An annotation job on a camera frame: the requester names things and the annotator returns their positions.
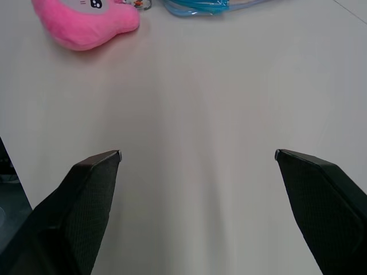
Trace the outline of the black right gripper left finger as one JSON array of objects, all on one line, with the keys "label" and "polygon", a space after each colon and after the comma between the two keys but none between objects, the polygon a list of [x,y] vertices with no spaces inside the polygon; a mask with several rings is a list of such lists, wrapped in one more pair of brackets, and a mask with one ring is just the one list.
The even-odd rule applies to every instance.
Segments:
[{"label": "black right gripper left finger", "polygon": [[76,163],[0,252],[0,275],[91,275],[121,160],[112,150]]}]

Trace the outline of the blue transparent plastic item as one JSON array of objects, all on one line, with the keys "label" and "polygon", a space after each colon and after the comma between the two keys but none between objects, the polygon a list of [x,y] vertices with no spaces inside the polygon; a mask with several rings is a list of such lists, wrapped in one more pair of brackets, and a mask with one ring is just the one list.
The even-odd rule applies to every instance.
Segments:
[{"label": "blue transparent plastic item", "polygon": [[162,0],[173,15],[219,15],[227,11],[245,9],[269,0]]}]

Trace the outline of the small cartoon keychain charm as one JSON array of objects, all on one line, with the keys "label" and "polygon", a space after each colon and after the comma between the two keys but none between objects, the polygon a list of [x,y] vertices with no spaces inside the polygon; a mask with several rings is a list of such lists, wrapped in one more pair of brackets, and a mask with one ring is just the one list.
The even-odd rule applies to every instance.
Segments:
[{"label": "small cartoon keychain charm", "polygon": [[138,10],[148,10],[152,6],[152,0],[124,0],[124,2]]}]

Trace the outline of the pink plush toy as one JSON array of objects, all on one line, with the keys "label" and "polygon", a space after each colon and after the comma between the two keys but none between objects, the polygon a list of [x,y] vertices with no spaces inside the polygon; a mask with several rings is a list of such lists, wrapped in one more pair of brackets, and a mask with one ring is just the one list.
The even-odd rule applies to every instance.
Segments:
[{"label": "pink plush toy", "polygon": [[48,34],[75,51],[98,47],[140,25],[138,9],[120,0],[31,0]]}]

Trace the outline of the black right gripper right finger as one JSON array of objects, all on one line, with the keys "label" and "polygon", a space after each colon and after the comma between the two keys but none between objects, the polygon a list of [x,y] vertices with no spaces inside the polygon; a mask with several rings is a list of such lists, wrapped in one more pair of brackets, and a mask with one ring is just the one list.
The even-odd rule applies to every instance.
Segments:
[{"label": "black right gripper right finger", "polygon": [[296,224],[323,275],[367,275],[367,194],[336,164],[275,152]]}]

